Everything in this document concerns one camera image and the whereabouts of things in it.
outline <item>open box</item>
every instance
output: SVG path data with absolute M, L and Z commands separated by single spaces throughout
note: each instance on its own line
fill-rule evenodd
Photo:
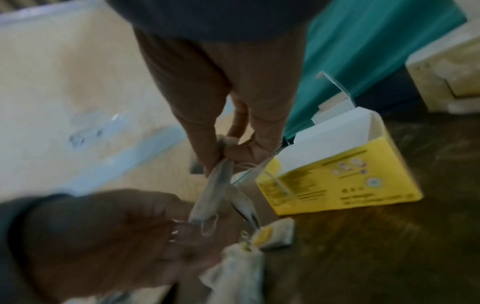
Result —
M 355 108 L 297 133 L 256 183 L 278 215 L 420 200 L 380 115 Z

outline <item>yellow box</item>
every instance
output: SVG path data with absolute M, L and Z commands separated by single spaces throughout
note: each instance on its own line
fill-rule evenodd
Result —
M 295 138 L 256 183 L 278 215 L 418 201 L 423 195 L 376 112 L 355 108 Z
M 413 53 L 405 65 L 430 112 L 480 112 L 480 20 Z

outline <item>yellow label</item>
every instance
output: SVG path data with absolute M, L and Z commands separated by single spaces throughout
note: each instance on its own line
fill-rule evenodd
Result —
M 268 242 L 272 238 L 273 228 L 265 227 L 260 230 L 258 236 L 253 240 L 253 246 L 260 246 Z
M 260 175 L 256 182 L 278 215 L 420 200 L 421 191 L 391 144 L 384 134 L 279 176 L 290 195 L 267 174 Z M 265 170 L 274 175 L 279 168 L 276 160 Z

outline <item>teal cloth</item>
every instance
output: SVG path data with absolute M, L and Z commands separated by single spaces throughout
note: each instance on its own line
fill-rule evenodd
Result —
M 313 125 L 318 105 L 339 92 L 353 97 L 399 69 L 408 56 L 465 22 L 452 0 L 335 0 L 310 24 L 303 76 L 285 136 Z

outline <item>dark sleeve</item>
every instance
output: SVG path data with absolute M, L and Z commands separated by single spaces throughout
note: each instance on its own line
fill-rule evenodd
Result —
M 65 196 L 28 197 L 0 203 L 0 303 L 54 303 L 37 292 L 24 274 L 19 226 L 25 214 L 36 206 Z

